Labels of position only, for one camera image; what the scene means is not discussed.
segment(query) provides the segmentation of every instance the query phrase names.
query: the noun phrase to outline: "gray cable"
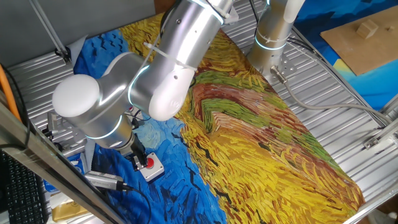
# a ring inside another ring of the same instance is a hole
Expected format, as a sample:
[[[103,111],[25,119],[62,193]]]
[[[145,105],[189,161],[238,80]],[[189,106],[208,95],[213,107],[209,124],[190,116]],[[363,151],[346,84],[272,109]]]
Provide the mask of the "gray cable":
[[[287,82],[284,83],[286,90],[289,92],[289,94],[291,95],[291,97],[297,102],[298,105],[310,109],[310,110],[327,110],[327,109],[334,109],[334,108],[358,108],[358,109],[362,109],[362,110],[366,110],[368,112],[374,113],[374,115],[376,115],[378,118],[383,119],[384,121],[387,121],[388,124],[392,123],[392,120],[389,119],[387,116],[385,116],[384,114],[369,108],[367,106],[362,106],[362,105],[356,105],[356,104],[337,104],[337,105],[326,105],[326,106],[312,106],[312,105],[308,105],[305,104],[303,102],[301,102],[296,95],[293,93],[292,89],[290,88],[289,84]]]

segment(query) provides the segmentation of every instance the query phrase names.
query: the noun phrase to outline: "cardboard sheet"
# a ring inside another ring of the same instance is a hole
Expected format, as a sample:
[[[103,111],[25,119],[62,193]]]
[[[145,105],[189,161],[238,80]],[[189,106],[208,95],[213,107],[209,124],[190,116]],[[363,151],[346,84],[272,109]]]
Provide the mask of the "cardboard sheet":
[[[356,30],[368,19],[379,28],[372,37],[364,40]],[[389,32],[390,26],[395,30]],[[398,6],[324,31],[321,36],[355,75],[364,74],[398,59]]]

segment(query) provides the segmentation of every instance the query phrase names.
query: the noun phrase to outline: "wooden block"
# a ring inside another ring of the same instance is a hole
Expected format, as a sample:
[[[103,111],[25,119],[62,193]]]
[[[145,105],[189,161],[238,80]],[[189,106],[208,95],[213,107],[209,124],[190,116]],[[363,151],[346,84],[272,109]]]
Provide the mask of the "wooden block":
[[[359,26],[358,30],[356,30],[356,33],[366,40],[371,37],[378,28],[379,26],[369,19]]]
[[[392,31],[394,31],[394,29],[395,29],[394,26],[390,26],[390,27],[388,28],[388,32],[392,32]]]

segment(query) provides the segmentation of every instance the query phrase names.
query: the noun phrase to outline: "metal rail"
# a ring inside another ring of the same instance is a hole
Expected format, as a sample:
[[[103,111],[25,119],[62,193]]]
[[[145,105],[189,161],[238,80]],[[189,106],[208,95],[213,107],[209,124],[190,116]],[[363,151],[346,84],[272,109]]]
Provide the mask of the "metal rail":
[[[37,17],[40,19],[42,22],[45,30],[49,34],[52,42],[54,43],[55,47],[57,50],[61,53],[62,57],[65,59],[67,58],[68,51],[65,48],[65,46],[62,44],[60,38],[58,37],[56,31],[51,25],[51,22],[49,21],[48,17],[45,15],[44,10],[42,6],[39,4],[38,0],[29,0],[30,4],[33,7],[33,10],[36,12]]]

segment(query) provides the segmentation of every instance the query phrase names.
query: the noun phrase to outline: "green brushstrokes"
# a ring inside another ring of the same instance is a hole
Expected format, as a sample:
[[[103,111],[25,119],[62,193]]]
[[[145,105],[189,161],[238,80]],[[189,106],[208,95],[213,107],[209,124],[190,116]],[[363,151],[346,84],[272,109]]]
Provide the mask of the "green brushstrokes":
[[[278,107],[278,109],[284,110],[287,108],[286,103],[278,96],[264,96],[263,99],[268,103]]]
[[[230,77],[226,72],[214,72],[214,71],[207,71],[201,73],[199,76],[196,77],[197,83],[214,83],[214,84],[225,84],[229,86],[233,86],[235,88],[245,88],[248,90],[254,90],[258,93],[265,93],[266,88],[268,88],[268,84],[262,83],[256,84],[254,79],[251,80],[251,86],[249,83],[248,78],[241,78],[241,77]]]
[[[277,133],[274,133],[275,137],[283,143],[289,144],[292,141],[292,133],[287,130],[280,129]]]
[[[309,152],[311,154],[313,154],[317,158],[320,158],[323,161],[327,162],[330,165],[330,167],[334,168],[334,170],[340,172],[341,174],[346,175],[344,173],[344,171],[330,157],[330,155],[326,152],[326,150],[324,150],[324,148],[321,146],[321,144],[317,141],[317,139],[315,139],[315,137],[312,134],[305,133],[305,134],[302,134],[302,137],[304,137],[303,140],[304,140],[305,146],[303,146],[302,141],[301,141],[301,145],[304,148],[308,149],[308,147],[309,147],[309,149],[311,149],[311,150],[309,150]]]
[[[215,121],[212,115],[213,111],[221,112],[232,116],[236,119],[240,119],[244,122],[247,122],[255,127],[262,128],[264,126],[269,125],[269,119],[258,116],[254,114],[249,109],[226,99],[205,99],[201,102],[201,108],[204,117],[204,123],[206,126],[207,131],[210,133],[212,132]]]

